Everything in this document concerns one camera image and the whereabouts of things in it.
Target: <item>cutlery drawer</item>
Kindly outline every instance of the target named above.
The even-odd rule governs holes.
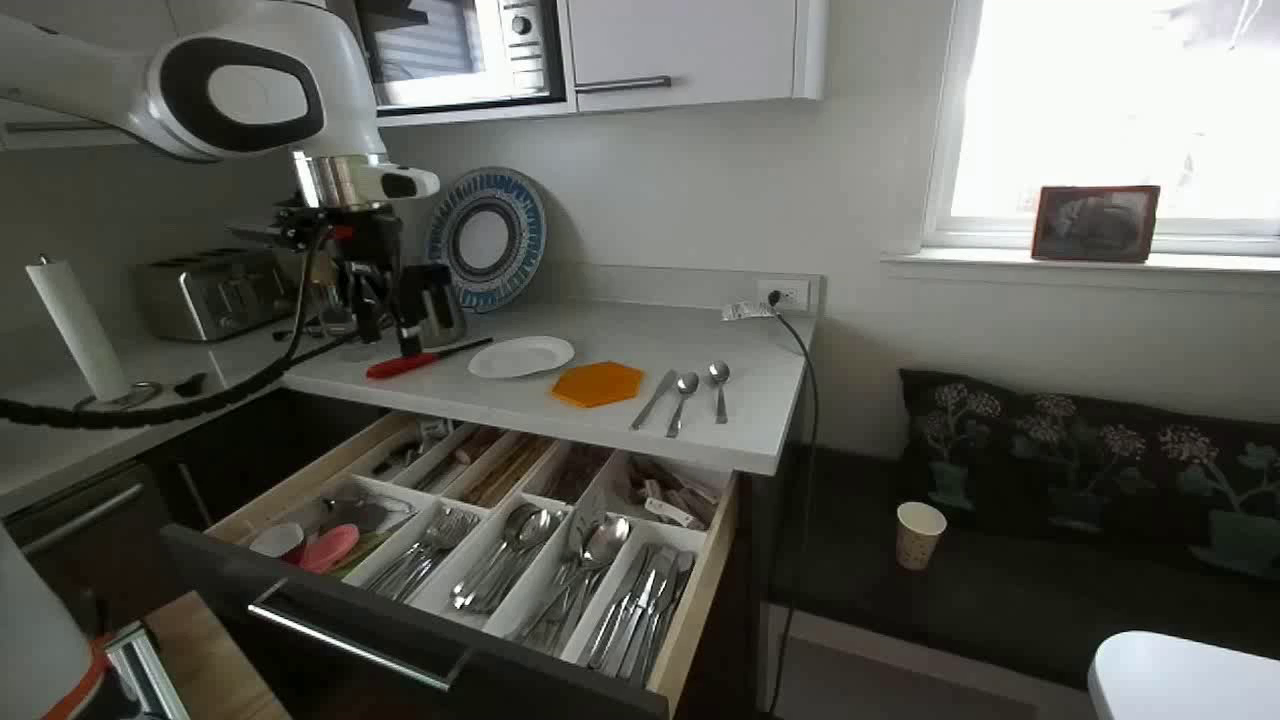
[[[336,667],[377,667],[397,691],[457,718],[515,718],[541,703],[557,708],[557,718],[672,718],[733,553],[737,480],[710,469],[665,464],[710,501],[700,530],[675,530],[690,514],[675,514],[675,521],[644,514],[636,461],[609,449],[585,452],[498,431],[469,469],[434,474],[475,431],[487,428],[443,428],[440,421],[392,412],[206,530],[206,538],[165,530],[165,542],[187,584],[218,613],[264,680],[300,718],[306,713],[305,678]],[[316,510],[348,488],[397,510],[404,503],[411,515],[345,566],[345,572],[329,575],[246,553],[264,530],[316,521]],[[457,587],[498,557],[503,523],[521,510],[557,515],[557,530],[515,566],[491,613],[461,607]],[[440,514],[469,514],[475,523],[431,559],[431,572],[411,593],[400,600],[378,596],[392,587],[382,579],[425,544]],[[596,521],[609,514],[624,515],[631,533],[598,584],[585,593],[580,619],[564,629],[558,649],[521,646],[521,629],[557,593],[566,533],[580,530],[580,515]],[[628,596],[628,579],[644,572],[648,550],[687,553],[683,593],[672,603],[621,600]],[[624,607],[616,618],[628,618],[631,629],[631,637],[616,637],[636,649],[644,646],[644,665],[631,665],[631,680],[589,667],[593,642],[609,629],[611,603]]]

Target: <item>wall socket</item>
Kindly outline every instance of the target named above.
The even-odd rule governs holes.
[[[775,302],[775,312],[784,316],[817,316],[817,302],[821,302],[821,279],[817,276],[758,276],[756,279],[756,302],[758,309],[766,309],[766,297]]]

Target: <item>knife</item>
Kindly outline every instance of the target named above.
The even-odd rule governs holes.
[[[631,421],[631,428],[638,428],[638,423],[648,421],[653,404],[657,404],[672,384],[675,384],[675,373],[669,370],[669,376],[657,379],[657,388],[653,388],[648,404],[638,408],[638,416]]]
[[[469,354],[469,350],[481,350],[481,346],[491,346],[491,335],[475,335],[469,346],[450,346],[443,354],[414,354],[414,358],[397,358],[397,361],[378,361],[378,366],[367,366],[367,379],[392,379],[392,376],[404,376],[404,373],[414,373],[414,370],[428,370],[443,358],[457,358],[457,354]]]

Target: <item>cushion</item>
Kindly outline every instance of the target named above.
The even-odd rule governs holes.
[[[1280,579],[1280,428],[903,370],[903,488],[960,521],[1085,533]]]

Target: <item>microwave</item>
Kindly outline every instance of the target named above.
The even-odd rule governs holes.
[[[557,0],[322,0],[378,116],[564,102]]]

